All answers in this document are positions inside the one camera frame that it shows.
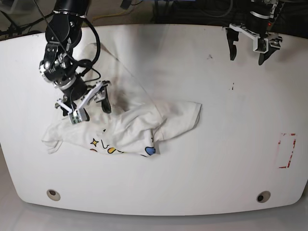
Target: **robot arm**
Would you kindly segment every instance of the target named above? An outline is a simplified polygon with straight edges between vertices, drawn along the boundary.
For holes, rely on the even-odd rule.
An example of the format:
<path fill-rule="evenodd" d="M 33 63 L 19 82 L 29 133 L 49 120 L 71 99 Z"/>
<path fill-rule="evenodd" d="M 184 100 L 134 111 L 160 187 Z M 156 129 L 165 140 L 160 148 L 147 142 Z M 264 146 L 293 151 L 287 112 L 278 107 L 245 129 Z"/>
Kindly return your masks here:
<path fill-rule="evenodd" d="M 282 37 L 276 33 L 269 33 L 268 28 L 275 17 L 275 11 L 280 10 L 283 2 L 278 0 L 249 0 L 245 25 L 230 24 L 226 29 L 230 50 L 230 59 L 236 57 L 238 34 L 242 32 L 253 41 L 253 51 L 258 52 L 259 65 L 262 65 L 275 51 L 280 50 Z"/>
<path fill-rule="evenodd" d="M 57 101 L 56 108 L 60 106 L 64 116 L 69 115 L 73 124 L 89 121 L 84 106 L 93 99 L 97 103 L 102 103 L 104 112 L 111 112 L 107 95 L 107 86 L 110 82 L 99 81 L 95 86 L 87 86 L 82 79 L 91 69 L 94 70 L 93 65 L 101 51 L 99 36 L 93 25 L 85 18 L 88 7 L 89 0 L 57 0 L 54 17 L 45 33 L 47 45 L 44 59 L 39 65 L 43 78 L 63 92 L 64 97 Z M 91 28 L 96 37 L 97 52 L 93 61 L 77 61 L 72 57 L 73 48 L 79 44 L 82 37 L 83 22 Z M 78 67 L 83 67 L 85 70 L 78 74 L 76 73 Z M 76 106 L 74 101 L 81 98 L 80 106 Z"/>

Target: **red marking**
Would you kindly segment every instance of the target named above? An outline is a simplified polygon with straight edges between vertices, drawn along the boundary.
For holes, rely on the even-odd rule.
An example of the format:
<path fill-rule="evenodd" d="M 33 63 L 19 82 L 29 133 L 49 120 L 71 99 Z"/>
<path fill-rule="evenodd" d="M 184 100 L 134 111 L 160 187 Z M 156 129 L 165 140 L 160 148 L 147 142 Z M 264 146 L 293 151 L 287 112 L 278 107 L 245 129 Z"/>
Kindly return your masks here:
<path fill-rule="evenodd" d="M 289 160 L 289 163 L 288 163 L 288 167 L 290 167 L 291 160 L 292 160 L 292 156 L 293 156 L 293 155 L 290 156 L 290 160 Z"/>
<path fill-rule="evenodd" d="M 277 145 L 277 152 L 276 152 L 276 154 L 275 154 L 274 163 L 276 163 L 276 159 L 277 159 L 277 156 L 278 156 L 278 153 L 279 153 L 280 144 L 281 144 L 281 141 L 279 141 L 279 142 L 278 142 L 278 145 Z"/>

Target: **black cable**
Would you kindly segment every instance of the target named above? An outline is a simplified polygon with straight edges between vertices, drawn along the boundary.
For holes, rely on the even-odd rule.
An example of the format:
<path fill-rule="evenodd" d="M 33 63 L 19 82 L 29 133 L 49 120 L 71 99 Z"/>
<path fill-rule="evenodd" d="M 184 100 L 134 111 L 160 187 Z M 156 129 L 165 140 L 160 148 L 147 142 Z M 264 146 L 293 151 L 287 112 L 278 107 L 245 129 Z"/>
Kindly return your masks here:
<path fill-rule="evenodd" d="M 229 6 L 228 10 L 221 15 L 212 15 L 212 14 L 207 13 L 204 10 L 200 10 L 200 11 L 202 11 L 203 14 L 205 14 L 206 16 L 209 16 L 209 17 L 222 18 L 224 16 L 227 16 L 231 12 L 232 8 L 233 8 L 233 0 L 230 0 L 230 6 Z"/>
<path fill-rule="evenodd" d="M 139 5 L 140 3 L 143 3 L 143 0 L 140 1 L 140 2 L 138 2 L 138 3 L 136 3 L 136 4 L 131 4 L 131 6 L 137 6 L 137 5 Z"/>
<path fill-rule="evenodd" d="M 44 16 L 43 12 L 40 10 L 39 5 L 37 4 L 37 2 L 35 0 L 33 0 L 34 4 L 37 7 L 37 10 L 39 11 L 40 15 L 42 16 L 42 18 L 44 18 L 47 27 L 50 29 L 50 31 L 52 32 L 53 36 L 57 39 L 57 41 L 59 42 L 61 48 L 63 49 L 63 51 L 66 53 L 66 55 L 69 57 L 69 59 L 71 59 L 72 62 L 77 62 L 72 56 L 70 56 L 67 52 L 66 49 L 64 48 L 63 44 L 60 42 L 58 36 L 56 35 L 56 33 L 54 32 L 53 28 L 49 25 L 49 22 L 47 21 L 46 17 Z"/>
<path fill-rule="evenodd" d="M 21 28 L 7 15 L 7 13 L 0 11 L 4 17 L 6 17 L 7 20 L 10 21 L 10 23 L 15 27 L 15 29 L 19 32 Z"/>
<path fill-rule="evenodd" d="M 68 54 L 66 52 L 66 49 L 64 48 L 63 44 L 61 43 L 61 41 L 59 40 L 58 36 L 56 35 L 56 33 L 54 32 L 53 28 L 49 25 L 49 22 L 47 21 L 46 17 L 44 16 L 44 14 L 42 13 L 42 11 L 40 10 L 37 2 L 35 0 L 33 0 L 34 4 L 36 5 L 37 10 L 39 11 L 40 15 L 42 16 L 42 18 L 45 20 L 47 27 L 51 30 L 53 36 L 56 38 L 56 40 L 59 42 L 61 48 L 63 49 L 63 51 L 65 52 L 65 54 L 67 55 L 67 57 L 75 64 L 77 64 L 80 67 L 84 67 L 86 68 L 81 74 L 79 74 L 80 76 L 84 76 L 86 73 L 88 73 L 92 66 L 97 62 L 100 53 L 101 53 L 101 43 L 100 43 L 100 38 L 99 35 L 97 34 L 97 31 L 95 30 L 94 26 L 88 21 L 88 19 L 84 18 L 85 23 L 90 27 L 90 29 L 92 30 L 92 32 L 95 35 L 96 38 L 96 46 L 97 46 L 97 51 L 96 51 L 96 55 L 94 60 L 91 62 L 91 65 L 89 64 L 85 64 L 84 62 L 81 61 L 77 61 L 76 59 L 74 59 L 70 54 Z"/>
<path fill-rule="evenodd" d="M 91 70 L 93 70 L 94 72 L 96 72 L 96 73 L 98 74 L 99 77 L 98 77 L 98 78 L 95 78 L 95 79 L 87 80 L 87 81 L 85 81 L 85 83 L 99 80 L 99 79 L 102 77 L 102 75 L 101 75 L 97 70 L 95 70 L 93 67 L 91 68 Z"/>
<path fill-rule="evenodd" d="M 168 11 L 169 3 L 170 3 L 170 1 L 169 1 L 169 0 L 167 0 L 167 1 L 166 1 L 166 3 L 165 3 L 164 13 L 163 13 L 163 15 L 166 15 L 166 13 L 167 13 L 167 11 Z"/>
<path fill-rule="evenodd" d="M 70 97 L 69 97 L 69 100 L 70 100 L 70 102 L 71 102 L 71 108 L 72 108 L 73 111 L 75 111 L 75 107 L 74 107 L 73 101 L 72 101 L 72 93 L 73 93 L 74 89 L 75 89 L 75 88 L 72 89 L 71 95 L 70 95 Z"/>
<path fill-rule="evenodd" d="M 88 27 L 90 27 L 90 29 L 92 30 L 92 32 L 93 32 L 93 34 L 95 36 L 95 40 L 96 40 L 96 54 L 95 54 L 95 57 L 94 57 L 93 61 L 91 62 L 91 68 L 92 68 L 93 65 L 97 62 L 97 60 L 100 57 L 100 54 L 101 54 L 101 42 L 100 42 L 100 37 L 99 37 L 95 27 L 86 18 L 84 19 L 84 22 L 88 25 Z M 90 67 L 86 67 L 86 69 L 80 74 L 80 76 L 83 77 L 86 73 L 88 73 L 90 71 L 91 68 Z"/>
<path fill-rule="evenodd" d="M 33 27 L 33 26 L 31 26 L 31 27 L 29 28 L 29 30 L 28 30 L 28 32 L 27 32 L 27 34 L 29 34 L 29 32 L 30 32 L 30 30 L 32 29 L 32 27 Z"/>
<path fill-rule="evenodd" d="M 50 18 L 50 17 L 53 16 L 53 15 L 54 15 L 54 12 L 51 12 L 50 14 L 46 15 L 45 18 L 46 18 L 46 19 L 47 19 L 47 18 Z M 28 23 L 28 24 L 22 25 L 22 26 L 20 26 L 20 27 L 21 27 L 22 30 L 26 30 L 27 28 L 29 28 L 29 27 L 31 27 L 31 26 L 34 26 L 34 25 L 36 25 L 36 24 L 38 24 L 38 23 L 40 23 L 40 22 L 42 22 L 42 21 L 44 21 L 44 18 L 40 18 L 40 19 L 38 19 L 38 20 L 36 20 L 36 21 L 34 21 L 34 22 L 32 22 L 32 23 Z"/>
<path fill-rule="evenodd" d="M 158 0 L 155 0 L 155 10 L 156 10 L 156 17 L 158 17 L 159 16 Z"/>

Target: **printed graphic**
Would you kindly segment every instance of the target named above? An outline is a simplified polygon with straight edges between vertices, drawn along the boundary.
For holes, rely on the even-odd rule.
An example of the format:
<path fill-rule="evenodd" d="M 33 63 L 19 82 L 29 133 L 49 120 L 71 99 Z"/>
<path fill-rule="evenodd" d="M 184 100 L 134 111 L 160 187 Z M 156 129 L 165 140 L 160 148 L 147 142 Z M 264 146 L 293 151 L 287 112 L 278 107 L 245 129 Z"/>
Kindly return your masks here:
<path fill-rule="evenodd" d="M 146 147 L 145 152 L 149 155 L 153 155 L 156 153 L 156 149 L 154 147 Z"/>
<path fill-rule="evenodd" d="M 106 147 L 104 147 L 104 143 L 103 143 L 102 140 L 101 140 L 101 142 L 102 142 L 102 146 L 103 146 L 104 149 L 107 149 L 107 148 L 109 147 L 109 145 L 107 145 Z"/>
<path fill-rule="evenodd" d="M 96 141 L 96 140 L 93 138 L 93 141 L 92 141 L 91 144 L 93 144 L 93 145 L 96 147 L 97 143 L 99 143 L 99 141 Z"/>
<path fill-rule="evenodd" d="M 109 148 L 109 149 L 108 149 L 108 153 L 109 153 L 109 154 L 114 153 L 115 151 L 116 151 L 115 148 Z"/>

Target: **wire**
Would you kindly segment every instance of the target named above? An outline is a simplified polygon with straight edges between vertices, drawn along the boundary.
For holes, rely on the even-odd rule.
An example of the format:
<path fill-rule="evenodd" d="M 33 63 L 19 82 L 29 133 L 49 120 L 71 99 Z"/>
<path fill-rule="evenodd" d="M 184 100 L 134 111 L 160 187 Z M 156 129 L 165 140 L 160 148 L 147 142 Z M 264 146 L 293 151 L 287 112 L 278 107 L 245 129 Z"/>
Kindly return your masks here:
<path fill-rule="evenodd" d="M 214 17 L 214 18 L 222 18 L 222 17 L 224 17 L 224 16 L 227 16 L 227 15 L 231 12 L 232 8 L 233 8 L 233 0 L 230 0 L 230 6 L 229 6 L 229 8 L 227 9 L 227 11 L 226 11 L 225 13 L 223 13 L 223 14 L 221 14 L 221 15 L 212 15 L 212 14 L 209 14 L 209 13 L 205 12 L 204 10 L 201 10 L 201 11 L 202 11 L 206 16 L 210 16 L 210 17 Z"/>
<path fill-rule="evenodd" d="M 168 7 L 169 7 L 169 3 L 170 3 L 170 1 L 169 1 L 169 0 L 168 0 L 168 1 L 166 1 L 166 3 L 165 3 L 165 7 L 164 7 L 164 13 L 163 13 L 163 15 L 166 15 L 167 10 L 168 10 Z"/>
<path fill-rule="evenodd" d="M 51 12 L 50 14 L 46 15 L 45 18 L 50 18 L 50 17 L 53 16 L 53 15 L 54 15 L 54 12 Z M 24 25 L 22 25 L 22 26 L 20 26 L 20 27 L 21 27 L 23 30 L 25 30 L 25 29 L 27 29 L 27 28 L 29 28 L 29 27 L 31 27 L 31 26 L 34 26 L 34 25 L 36 25 L 36 24 L 42 22 L 42 21 L 44 21 L 44 18 L 40 18 L 40 19 L 38 19 L 38 20 L 36 20 L 36 21 L 34 21 L 34 22 L 32 22 L 32 23 L 24 24 Z"/>
<path fill-rule="evenodd" d="M 95 79 L 87 80 L 87 81 L 85 81 L 85 83 L 99 80 L 99 79 L 102 77 L 102 75 L 101 75 L 97 70 L 95 70 L 93 67 L 91 68 L 91 70 L 93 70 L 94 72 L 96 72 L 96 73 L 98 74 L 99 77 L 98 77 L 98 78 L 95 78 Z"/>
<path fill-rule="evenodd" d="M 75 111 L 75 107 L 74 107 L 73 101 L 72 101 L 72 93 L 73 93 L 74 89 L 75 89 L 75 88 L 72 89 L 71 94 L 70 94 L 70 97 L 69 97 L 69 100 L 70 100 L 70 102 L 71 102 L 71 108 L 72 108 L 73 111 Z"/>
<path fill-rule="evenodd" d="M 67 57 L 75 64 L 77 64 L 78 66 L 80 67 L 84 67 L 86 68 L 81 74 L 79 74 L 80 76 L 84 76 L 91 68 L 92 66 L 97 62 L 99 56 L 100 56 L 100 53 L 101 53 L 101 42 L 100 42 L 100 38 L 99 38 L 99 35 L 97 33 L 97 31 L 95 30 L 94 26 L 88 21 L 87 18 L 84 18 L 84 22 L 90 27 L 90 29 L 92 30 L 92 32 L 94 33 L 95 35 L 95 38 L 96 38 L 96 46 L 97 46 L 97 51 L 96 51 L 96 55 L 95 55 L 95 58 L 94 60 L 91 62 L 91 64 L 86 64 L 83 61 L 77 61 L 76 59 L 74 59 L 69 53 L 66 52 L 66 49 L 64 48 L 63 44 L 61 43 L 61 41 L 59 40 L 58 36 L 56 35 L 56 33 L 54 32 L 53 28 L 49 25 L 46 17 L 44 16 L 44 14 L 42 13 L 42 11 L 40 10 L 37 2 L 35 0 L 33 0 L 33 2 L 35 3 L 40 15 L 43 17 L 43 19 L 45 20 L 46 24 L 47 24 L 47 27 L 51 30 L 53 36 L 56 38 L 56 40 L 59 42 L 61 48 L 63 49 L 63 51 L 65 52 L 65 54 L 67 55 Z"/>
<path fill-rule="evenodd" d="M 54 32 L 53 28 L 49 25 L 49 22 L 47 21 L 46 17 L 44 16 L 43 12 L 40 10 L 39 8 L 39 5 L 37 4 L 37 2 L 35 0 L 33 0 L 34 4 L 36 5 L 37 7 L 37 10 L 39 11 L 40 15 L 44 18 L 46 24 L 47 24 L 47 27 L 50 29 L 50 31 L 52 32 L 53 36 L 57 39 L 57 41 L 60 43 L 60 46 L 61 48 L 63 49 L 63 51 L 66 53 L 66 55 L 73 61 L 73 62 L 76 62 L 76 60 L 71 57 L 67 52 L 66 52 L 66 49 L 64 48 L 63 44 L 60 42 L 58 36 L 56 35 L 56 33 Z"/>
<path fill-rule="evenodd" d="M 155 0 L 155 11 L 156 11 L 156 15 L 159 16 L 158 0 Z"/>
<path fill-rule="evenodd" d="M 27 32 L 27 34 L 29 34 L 29 32 L 30 32 L 30 30 L 32 29 L 32 27 L 33 27 L 33 26 L 31 26 L 31 27 L 29 28 L 29 30 L 28 30 L 28 32 Z"/>
<path fill-rule="evenodd" d="M 138 3 L 136 3 L 136 4 L 131 4 L 131 6 L 137 6 L 137 5 L 139 5 L 140 3 L 143 3 L 143 0 L 140 1 L 140 2 L 138 2 Z"/>
<path fill-rule="evenodd" d="M 114 14 L 108 14 L 108 15 L 101 15 L 101 16 L 93 17 L 93 18 L 92 18 L 92 23 L 93 23 L 94 21 L 98 20 L 98 19 L 101 19 L 101 18 L 123 15 L 123 14 L 125 14 L 127 11 L 128 11 L 128 9 L 127 9 L 127 10 L 124 10 L 124 11 L 122 11 L 122 12 L 120 12 L 120 13 L 114 13 Z"/>

